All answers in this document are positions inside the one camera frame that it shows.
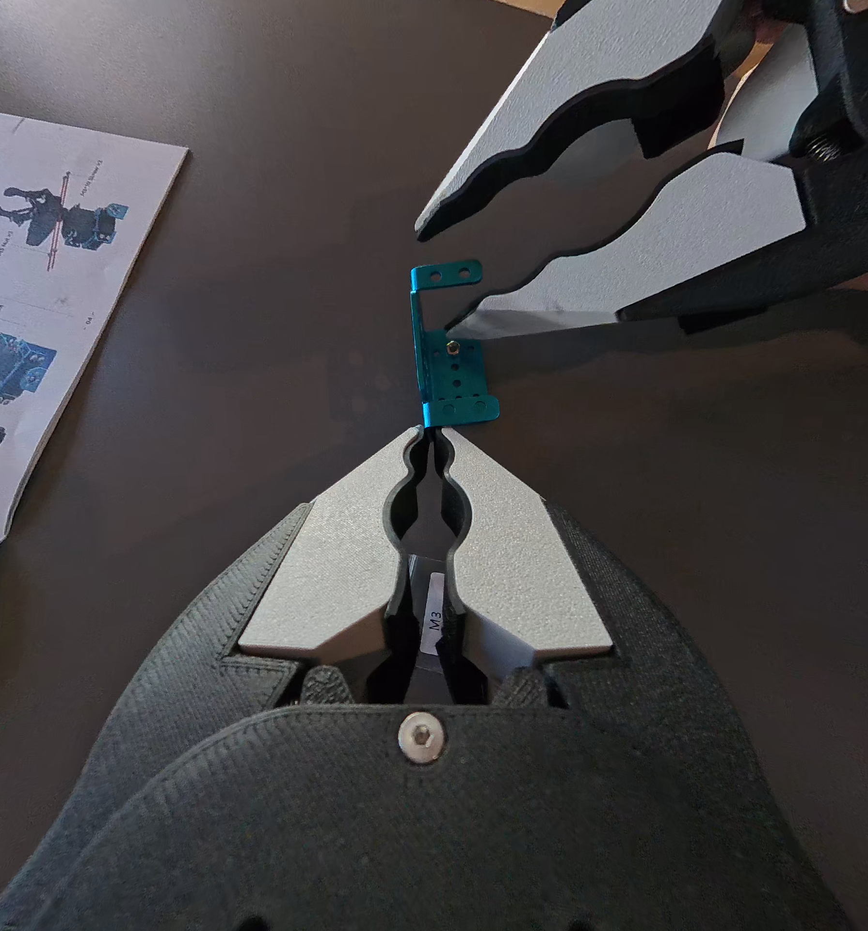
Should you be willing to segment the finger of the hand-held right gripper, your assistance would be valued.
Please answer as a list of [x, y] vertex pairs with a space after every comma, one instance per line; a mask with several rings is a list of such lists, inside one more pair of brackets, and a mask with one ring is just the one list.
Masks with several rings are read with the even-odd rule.
[[614, 323], [617, 311], [803, 229], [790, 167], [718, 151], [667, 180], [625, 232], [484, 297], [448, 333], [484, 341]]
[[724, 80], [751, 53], [747, 2], [565, 2], [416, 223], [427, 240], [544, 173], [596, 132], [591, 167], [659, 157], [719, 119]]

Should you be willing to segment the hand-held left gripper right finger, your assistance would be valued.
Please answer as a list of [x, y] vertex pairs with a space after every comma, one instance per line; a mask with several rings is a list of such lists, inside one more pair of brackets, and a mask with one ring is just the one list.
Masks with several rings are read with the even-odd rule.
[[454, 702], [486, 702], [515, 669], [613, 648], [547, 507], [454, 429], [438, 429], [448, 552], [438, 655]]

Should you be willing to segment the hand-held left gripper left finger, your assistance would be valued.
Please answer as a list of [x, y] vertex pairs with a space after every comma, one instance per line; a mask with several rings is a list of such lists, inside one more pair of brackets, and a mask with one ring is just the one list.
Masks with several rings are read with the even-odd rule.
[[242, 653], [341, 668], [358, 694], [405, 694], [420, 631], [402, 539], [427, 462], [425, 429], [412, 427], [314, 499]]

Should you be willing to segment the clear plastic bag of nuts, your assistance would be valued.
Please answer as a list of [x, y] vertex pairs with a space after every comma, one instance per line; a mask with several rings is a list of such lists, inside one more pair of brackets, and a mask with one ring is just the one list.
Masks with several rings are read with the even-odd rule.
[[405, 704], [452, 704], [440, 664], [437, 643], [442, 635], [445, 564], [412, 555], [409, 563], [413, 612], [420, 630], [420, 647], [405, 695]]

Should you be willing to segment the blue metal bracket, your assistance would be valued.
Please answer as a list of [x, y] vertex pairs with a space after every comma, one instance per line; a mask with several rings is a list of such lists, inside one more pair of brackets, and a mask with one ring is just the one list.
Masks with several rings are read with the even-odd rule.
[[[498, 418], [498, 399], [487, 386], [481, 343], [451, 336], [445, 330], [427, 331], [420, 293], [478, 283], [482, 265], [475, 260], [418, 266], [412, 270], [411, 310], [417, 379], [426, 427], [477, 424]], [[446, 343], [461, 345], [458, 356], [446, 353]]]

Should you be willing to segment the dark brown desk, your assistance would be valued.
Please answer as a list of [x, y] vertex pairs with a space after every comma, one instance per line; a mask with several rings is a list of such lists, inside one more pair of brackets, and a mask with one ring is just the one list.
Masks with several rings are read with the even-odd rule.
[[[173, 619], [419, 422], [411, 267], [514, 284], [676, 163], [594, 190], [560, 161], [417, 243], [546, 28], [494, 2], [0, 2], [0, 112], [191, 151], [0, 545], [0, 892]], [[868, 929], [868, 291], [484, 355], [501, 418], [466, 434], [671, 607]]]

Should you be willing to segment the open instruction booklet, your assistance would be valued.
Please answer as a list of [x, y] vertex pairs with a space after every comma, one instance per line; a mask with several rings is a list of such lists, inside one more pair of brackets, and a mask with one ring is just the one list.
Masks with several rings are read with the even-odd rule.
[[0, 543], [186, 153], [0, 113]]

